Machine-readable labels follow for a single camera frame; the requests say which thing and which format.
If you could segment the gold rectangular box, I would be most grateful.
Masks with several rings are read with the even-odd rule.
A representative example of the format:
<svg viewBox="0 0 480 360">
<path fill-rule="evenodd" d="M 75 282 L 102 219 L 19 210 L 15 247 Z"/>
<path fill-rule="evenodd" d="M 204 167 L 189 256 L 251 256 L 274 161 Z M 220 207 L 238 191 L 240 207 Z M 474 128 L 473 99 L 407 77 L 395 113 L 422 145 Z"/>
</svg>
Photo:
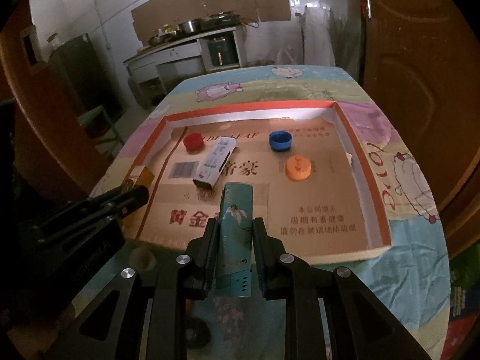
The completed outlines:
<svg viewBox="0 0 480 360">
<path fill-rule="evenodd" d="M 147 166 L 135 166 L 132 172 L 126 181 L 127 186 L 138 186 L 142 185 L 151 188 L 151 185 L 155 179 L 154 173 Z M 124 232 L 131 233 L 135 232 L 142 221 L 142 217 L 146 211 L 146 205 L 134 211 L 134 213 L 128 215 L 126 218 L 122 219 L 124 225 Z"/>
</svg>

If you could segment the red bottle cap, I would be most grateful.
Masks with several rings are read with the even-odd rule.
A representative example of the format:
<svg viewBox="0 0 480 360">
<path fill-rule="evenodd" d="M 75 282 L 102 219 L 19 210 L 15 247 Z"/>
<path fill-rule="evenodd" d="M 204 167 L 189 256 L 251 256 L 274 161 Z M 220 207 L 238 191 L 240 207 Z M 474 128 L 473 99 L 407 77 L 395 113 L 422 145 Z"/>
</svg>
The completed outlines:
<svg viewBox="0 0 480 360">
<path fill-rule="evenodd" d="M 196 152 L 204 147 L 203 135 L 201 133 L 191 133 L 182 140 L 187 152 Z"/>
</svg>

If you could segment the brown wooden door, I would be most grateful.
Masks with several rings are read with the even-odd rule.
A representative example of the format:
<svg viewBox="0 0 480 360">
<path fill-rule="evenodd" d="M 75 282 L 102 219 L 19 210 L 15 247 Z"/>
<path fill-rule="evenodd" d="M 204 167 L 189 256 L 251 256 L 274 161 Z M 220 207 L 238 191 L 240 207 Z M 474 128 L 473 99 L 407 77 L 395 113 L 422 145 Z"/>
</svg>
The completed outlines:
<svg viewBox="0 0 480 360">
<path fill-rule="evenodd" d="M 479 41 L 452 0 L 368 0 L 364 88 L 439 210 L 479 162 Z"/>
</svg>

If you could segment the teal floral box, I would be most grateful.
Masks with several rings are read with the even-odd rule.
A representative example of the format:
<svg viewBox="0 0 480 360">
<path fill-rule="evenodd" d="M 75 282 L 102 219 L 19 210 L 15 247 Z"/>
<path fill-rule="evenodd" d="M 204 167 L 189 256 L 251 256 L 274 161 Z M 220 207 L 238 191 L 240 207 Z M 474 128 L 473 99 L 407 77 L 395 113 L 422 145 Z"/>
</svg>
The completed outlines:
<svg viewBox="0 0 480 360">
<path fill-rule="evenodd" d="M 251 229 L 253 187 L 227 183 L 220 201 L 220 247 L 216 262 L 216 295 L 251 295 Z"/>
</svg>

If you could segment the black bottle cap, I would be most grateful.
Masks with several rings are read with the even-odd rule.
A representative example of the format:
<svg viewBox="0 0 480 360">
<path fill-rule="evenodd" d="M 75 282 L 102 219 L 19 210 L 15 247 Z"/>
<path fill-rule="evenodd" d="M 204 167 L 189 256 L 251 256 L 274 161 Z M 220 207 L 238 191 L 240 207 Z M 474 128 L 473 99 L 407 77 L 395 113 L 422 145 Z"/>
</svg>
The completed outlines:
<svg viewBox="0 0 480 360">
<path fill-rule="evenodd" d="M 208 345 L 212 339 L 211 330 L 207 323 L 196 317 L 186 320 L 186 347 L 189 350 L 199 350 Z"/>
</svg>

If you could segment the colourful cartoon sheep tablecloth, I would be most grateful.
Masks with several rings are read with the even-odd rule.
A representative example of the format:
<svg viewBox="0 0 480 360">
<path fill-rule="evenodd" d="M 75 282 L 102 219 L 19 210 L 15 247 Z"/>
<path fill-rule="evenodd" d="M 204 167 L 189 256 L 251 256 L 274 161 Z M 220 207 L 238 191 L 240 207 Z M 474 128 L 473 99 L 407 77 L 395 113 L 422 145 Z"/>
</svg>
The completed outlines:
<svg viewBox="0 0 480 360">
<path fill-rule="evenodd" d="M 343 109 L 382 195 L 392 245 L 375 258 L 343 262 L 439 359 L 448 330 L 448 251 L 431 188 L 380 108 L 336 67 L 248 67 L 183 81 L 126 141 L 93 190 L 118 186 L 163 116 L 253 102 L 334 101 Z"/>
</svg>

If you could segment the white hello kitty box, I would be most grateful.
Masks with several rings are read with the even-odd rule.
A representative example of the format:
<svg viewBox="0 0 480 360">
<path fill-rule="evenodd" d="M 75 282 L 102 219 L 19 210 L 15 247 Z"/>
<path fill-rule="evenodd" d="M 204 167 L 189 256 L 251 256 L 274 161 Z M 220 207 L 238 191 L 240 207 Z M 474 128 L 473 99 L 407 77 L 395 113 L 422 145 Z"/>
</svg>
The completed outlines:
<svg viewBox="0 0 480 360">
<path fill-rule="evenodd" d="M 193 183 L 199 188 L 212 189 L 236 148 L 236 144 L 236 139 L 233 137 L 219 136 L 196 172 Z"/>
</svg>

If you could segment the cardboard sheet on wall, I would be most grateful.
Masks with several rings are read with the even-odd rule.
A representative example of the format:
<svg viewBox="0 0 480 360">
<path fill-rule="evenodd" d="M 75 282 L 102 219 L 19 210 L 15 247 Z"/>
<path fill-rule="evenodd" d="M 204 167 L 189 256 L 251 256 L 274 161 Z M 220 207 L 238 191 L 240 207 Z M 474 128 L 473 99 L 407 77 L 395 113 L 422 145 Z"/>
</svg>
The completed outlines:
<svg viewBox="0 0 480 360">
<path fill-rule="evenodd" d="M 132 10 L 137 39 L 146 44 L 165 25 L 171 28 L 188 20 L 205 19 L 222 12 L 242 19 L 289 21 L 289 0 L 149 0 Z"/>
</svg>

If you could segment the grey kitchen counter cabinet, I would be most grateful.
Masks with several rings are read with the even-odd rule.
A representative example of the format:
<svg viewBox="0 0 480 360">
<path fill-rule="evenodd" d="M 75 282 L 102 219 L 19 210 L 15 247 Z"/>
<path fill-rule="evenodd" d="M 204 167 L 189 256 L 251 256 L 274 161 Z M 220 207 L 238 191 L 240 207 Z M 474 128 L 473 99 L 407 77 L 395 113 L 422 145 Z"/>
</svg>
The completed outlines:
<svg viewBox="0 0 480 360">
<path fill-rule="evenodd" d="M 214 67 L 208 40 L 222 36 L 232 38 L 238 62 Z M 148 110 L 158 105 L 183 80 L 247 66 L 245 38 L 246 30 L 239 25 L 145 49 L 124 61 L 128 86 L 138 105 Z"/>
</svg>

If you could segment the black induction stove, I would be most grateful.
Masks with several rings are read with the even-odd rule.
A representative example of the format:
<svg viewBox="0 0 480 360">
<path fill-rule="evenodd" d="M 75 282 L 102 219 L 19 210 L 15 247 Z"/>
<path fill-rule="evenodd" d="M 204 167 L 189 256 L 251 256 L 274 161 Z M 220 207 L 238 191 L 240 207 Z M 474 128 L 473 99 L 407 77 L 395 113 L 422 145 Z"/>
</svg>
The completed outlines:
<svg viewBox="0 0 480 360">
<path fill-rule="evenodd" d="M 239 26 L 241 23 L 241 18 L 238 14 L 235 14 L 232 11 L 223 11 L 205 18 L 201 23 L 201 30 L 203 32 L 208 32 L 227 27 Z"/>
</svg>

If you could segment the brown wooden door frame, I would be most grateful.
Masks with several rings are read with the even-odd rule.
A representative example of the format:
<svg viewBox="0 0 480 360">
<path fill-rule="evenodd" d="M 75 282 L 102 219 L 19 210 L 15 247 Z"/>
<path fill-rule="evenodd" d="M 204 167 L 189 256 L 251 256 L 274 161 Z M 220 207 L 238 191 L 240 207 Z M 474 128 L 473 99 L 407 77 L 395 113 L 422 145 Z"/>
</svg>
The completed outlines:
<svg viewBox="0 0 480 360">
<path fill-rule="evenodd" d="M 45 63 L 30 63 L 24 46 L 30 23 L 29 19 L 7 22 L 1 31 L 1 66 L 37 138 L 66 175 L 88 194 L 108 163 L 78 124 L 53 72 Z"/>
</svg>

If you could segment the blue bottle cap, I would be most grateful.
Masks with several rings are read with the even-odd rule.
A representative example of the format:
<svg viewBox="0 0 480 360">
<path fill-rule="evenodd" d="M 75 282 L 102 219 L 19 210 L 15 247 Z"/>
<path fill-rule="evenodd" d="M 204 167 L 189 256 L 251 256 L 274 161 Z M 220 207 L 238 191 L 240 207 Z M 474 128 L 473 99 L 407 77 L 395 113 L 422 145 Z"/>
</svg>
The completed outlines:
<svg viewBox="0 0 480 360">
<path fill-rule="evenodd" d="M 292 135 L 284 130 L 277 130 L 269 134 L 268 144 L 274 151 L 287 151 L 292 145 Z"/>
</svg>

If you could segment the white bottle cap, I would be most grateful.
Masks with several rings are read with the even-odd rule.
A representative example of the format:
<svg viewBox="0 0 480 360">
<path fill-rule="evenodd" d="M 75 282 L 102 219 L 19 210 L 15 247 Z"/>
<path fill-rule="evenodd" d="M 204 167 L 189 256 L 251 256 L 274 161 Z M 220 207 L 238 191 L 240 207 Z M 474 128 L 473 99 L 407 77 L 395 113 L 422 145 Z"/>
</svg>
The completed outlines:
<svg viewBox="0 0 480 360">
<path fill-rule="evenodd" d="M 131 252 L 128 264 L 137 272 L 148 272 L 155 268 L 156 258 L 150 249 L 140 246 Z"/>
</svg>

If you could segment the plain orange bottle cap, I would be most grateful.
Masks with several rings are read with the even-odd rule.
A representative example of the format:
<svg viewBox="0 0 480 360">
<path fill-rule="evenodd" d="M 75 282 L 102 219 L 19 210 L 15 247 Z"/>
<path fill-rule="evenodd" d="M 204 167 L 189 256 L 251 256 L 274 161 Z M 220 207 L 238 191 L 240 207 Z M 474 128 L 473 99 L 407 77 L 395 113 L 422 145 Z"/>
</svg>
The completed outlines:
<svg viewBox="0 0 480 360">
<path fill-rule="evenodd" d="M 312 173 L 312 163 L 302 155 L 293 155 L 286 161 L 285 172 L 290 180 L 304 181 Z"/>
</svg>

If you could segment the green printed carton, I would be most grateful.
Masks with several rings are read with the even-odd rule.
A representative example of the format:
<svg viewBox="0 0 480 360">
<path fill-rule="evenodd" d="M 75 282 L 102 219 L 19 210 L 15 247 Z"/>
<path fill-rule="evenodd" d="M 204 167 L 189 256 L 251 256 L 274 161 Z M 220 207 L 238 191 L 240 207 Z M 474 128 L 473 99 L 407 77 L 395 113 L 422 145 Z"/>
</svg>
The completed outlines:
<svg viewBox="0 0 480 360">
<path fill-rule="evenodd" d="M 479 245 L 450 261 L 450 320 L 479 312 Z"/>
</svg>

